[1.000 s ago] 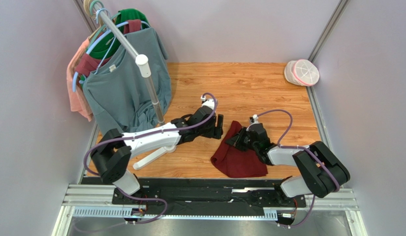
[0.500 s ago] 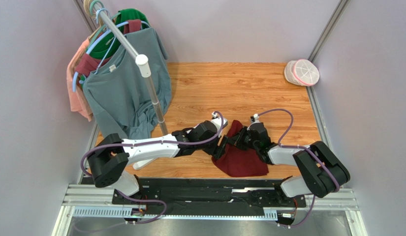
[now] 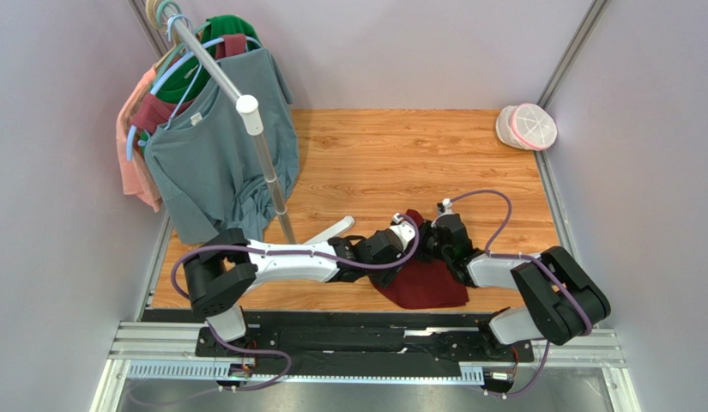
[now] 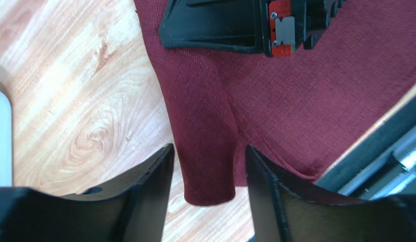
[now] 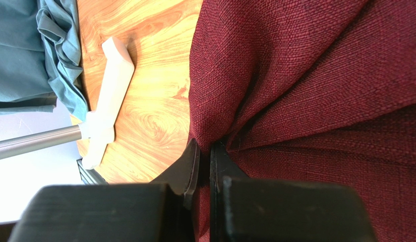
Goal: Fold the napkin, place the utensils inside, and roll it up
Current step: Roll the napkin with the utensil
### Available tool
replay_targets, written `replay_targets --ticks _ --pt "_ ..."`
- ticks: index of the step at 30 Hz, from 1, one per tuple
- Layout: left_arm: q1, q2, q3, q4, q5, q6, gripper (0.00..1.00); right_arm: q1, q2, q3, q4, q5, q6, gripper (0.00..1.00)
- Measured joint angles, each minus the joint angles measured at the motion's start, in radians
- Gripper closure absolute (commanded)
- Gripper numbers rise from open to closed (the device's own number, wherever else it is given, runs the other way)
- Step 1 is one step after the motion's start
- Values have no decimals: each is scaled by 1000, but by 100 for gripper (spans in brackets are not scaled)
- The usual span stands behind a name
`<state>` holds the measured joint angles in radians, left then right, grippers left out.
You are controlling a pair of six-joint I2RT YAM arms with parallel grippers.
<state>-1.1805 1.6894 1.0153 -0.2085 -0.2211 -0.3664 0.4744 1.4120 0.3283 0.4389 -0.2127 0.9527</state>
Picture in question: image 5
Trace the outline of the dark red cloth napkin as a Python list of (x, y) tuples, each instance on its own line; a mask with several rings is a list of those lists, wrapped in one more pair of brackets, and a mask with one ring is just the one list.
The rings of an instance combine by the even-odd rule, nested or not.
[(416, 241), (416, 1), (203, 1), (189, 138), (259, 178), (334, 182)]

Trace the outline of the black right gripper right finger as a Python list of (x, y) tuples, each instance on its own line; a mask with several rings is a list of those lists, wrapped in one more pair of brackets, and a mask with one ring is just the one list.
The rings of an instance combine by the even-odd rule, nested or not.
[(223, 201), (225, 177), (248, 178), (249, 176), (231, 160), (225, 145), (222, 142), (216, 142), (210, 151), (210, 241), (226, 241)]

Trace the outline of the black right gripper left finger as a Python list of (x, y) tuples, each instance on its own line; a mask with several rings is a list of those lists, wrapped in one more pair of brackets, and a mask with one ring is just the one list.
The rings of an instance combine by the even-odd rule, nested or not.
[(152, 184), (167, 184), (174, 193), (172, 197), (174, 215), (170, 228), (178, 241), (199, 240), (199, 171), (200, 146), (190, 139), (182, 155), (164, 172), (151, 181)]

